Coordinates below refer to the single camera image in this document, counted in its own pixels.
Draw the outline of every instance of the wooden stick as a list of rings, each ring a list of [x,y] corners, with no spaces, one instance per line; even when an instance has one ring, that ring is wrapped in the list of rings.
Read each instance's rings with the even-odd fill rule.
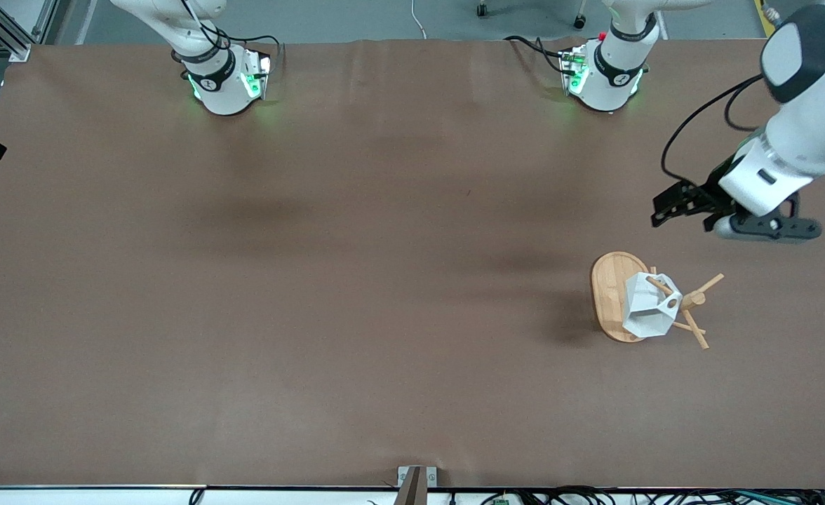
[[[688,332],[692,332],[692,328],[684,323],[679,323],[675,321],[675,323],[673,323],[673,327],[680,328],[681,330],[687,330]],[[705,335],[705,330],[699,330],[699,332]]]
[[[670,295],[673,293],[671,288],[669,288],[667,285],[662,284],[662,282],[656,281],[655,278],[647,277],[646,281],[649,282],[649,284],[655,285],[656,288],[662,290],[662,292],[665,293],[666,297],[670,297]]]
[[[681,300],[681,310],[691,310],[705,303],[705,294],[702,291],[691,291]]]
[[[709,348],[709,343],[705,342],[705,337],[702,336],[702,333],[699,330],[699,326],[696,325],[696,322],[692,318],[692,316],[690,314],[690,311],[685,310],[685,311],[681,311],[681,312],[684,313],[684,319],[687,320],[687,324],[690,324],[690,330],[691,330],[691,332],[694,333],[694,336],[696,337],[696,341],[699,342],[699,346],[703,349],[708,349]]]
[[[708,290],[708,288],[711,288],[711,287],[713,287],[713,285],[718,284],[718,281],[720,281],[723,278],[724,278],[724,274],[720,273],[720,274],[716,275],[715,277],[711,278],[711,281],[706,282],[704,285],[702,285],[701,288],[699,288],[696,291],[698,291],[700,293],[705,293],[705,290]]]

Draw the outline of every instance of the white polyhedron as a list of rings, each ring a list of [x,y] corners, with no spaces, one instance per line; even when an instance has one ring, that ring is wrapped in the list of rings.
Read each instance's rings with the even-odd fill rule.
[[[662,290],[647,281],[647,277],[667,285],[673,293],[666,297]],[[669,276],[640,272],[628,279],[626,287],[624,329],[641,339],[668,333],[684,298]]]

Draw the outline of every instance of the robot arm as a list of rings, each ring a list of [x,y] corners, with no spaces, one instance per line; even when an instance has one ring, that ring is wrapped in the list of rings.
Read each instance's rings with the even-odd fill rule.
[[[612,12],[612,26],[619,32],[643,32],[650,14],[656,11],[686,11],[707,6],[711,0],[603,0]]]
[[[656,11],[705,6],[713,0],[603,0],[612,12],[604,39],[592,39],[563,55],[563,88],[596,111],[614,111],[637,92],[643,64],[659,39]]]
[[[680,182],[654,198],[654,227],[710,212],[706,230],[725,238],[804,242],[820,235],[820,224],[798,217],[798,190],[825,175],[825,3],[787,18],[765,44],[761,65],[780,111],[700,188]]]
[[[264,95],[268,55],[232,45],[211,22],[226,9],[226,0],[111,2],[152,27],[172,46],[188,70],[194,96],[208,111],[236,114]]]

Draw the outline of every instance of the brown table surface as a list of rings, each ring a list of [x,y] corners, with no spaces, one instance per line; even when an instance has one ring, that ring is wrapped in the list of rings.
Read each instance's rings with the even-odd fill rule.
[[[231,118],[168,47],[35,48],[0,93],[0,483],[825,487],[825,232],[650,227],[663,144],[760,48],[659,43],[609,115],[506,42],[291,46]],[[741,138],[718,106],[670,166]],[[723,272],[710,351],[605,338],[609,250]]]

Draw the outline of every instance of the wooden stand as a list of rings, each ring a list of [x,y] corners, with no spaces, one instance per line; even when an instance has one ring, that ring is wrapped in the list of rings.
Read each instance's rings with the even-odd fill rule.
[[[634,336],[633,333],[628,332],[622,326],[624,322],[624,300],[627,297],[625,283],[629,278],[640,272],[656,274],[656,267],[647,269],[646,264],[640,261],[639,258],[631,255],[631,253],[621,252],[621,250],[603,255],[596,260],[590,272],[590,285],[593,288],[596,318],[599,320],[599,326],[601,326],[603,332],[615,341],[628,343],[643,341],[643,339]],[[684,295],[679,311],[684,314],[687,323],[675,322],[672,324],[673,327],[690,330],[703,349],[709,348],[708,343],[705,342],[705,330],[701,330],[696,325],[690,310],[704,304],[705,291],[723,278],[724,275],[718,274],[698,290]],[[662,282],[656,281],[655,278],[647,278],[647,281],[659,288],[665,295],[671,295],[671,288],[662,284]]]
[[[609,252],[593,264],[590,285],[593,288],[593,306],[599,326],[610,339],[618,342],[640,342],[622,326],[624,322],[625,282],[634,275],[648,271],[637,256],[629,252]]]

